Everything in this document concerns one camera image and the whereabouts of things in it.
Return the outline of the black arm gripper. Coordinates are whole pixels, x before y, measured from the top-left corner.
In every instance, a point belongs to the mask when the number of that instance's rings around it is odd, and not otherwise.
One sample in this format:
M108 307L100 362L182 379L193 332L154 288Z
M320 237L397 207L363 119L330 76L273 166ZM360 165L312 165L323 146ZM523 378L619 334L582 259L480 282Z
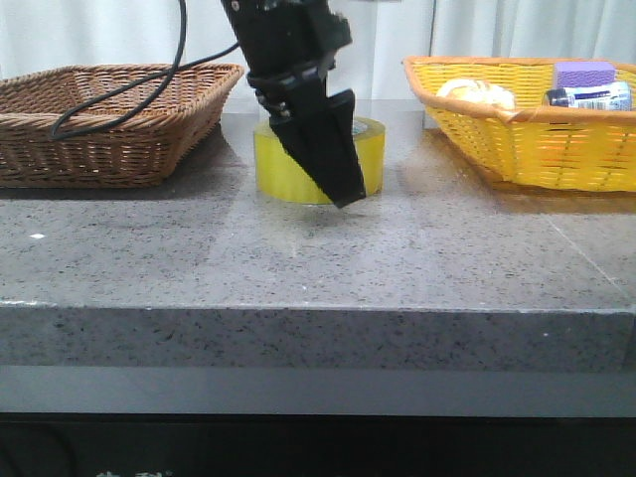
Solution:
M353 139L356 97L326 90L349 21L327 1L224 1L247 62L248 84L283 149L338 208L364 199Z

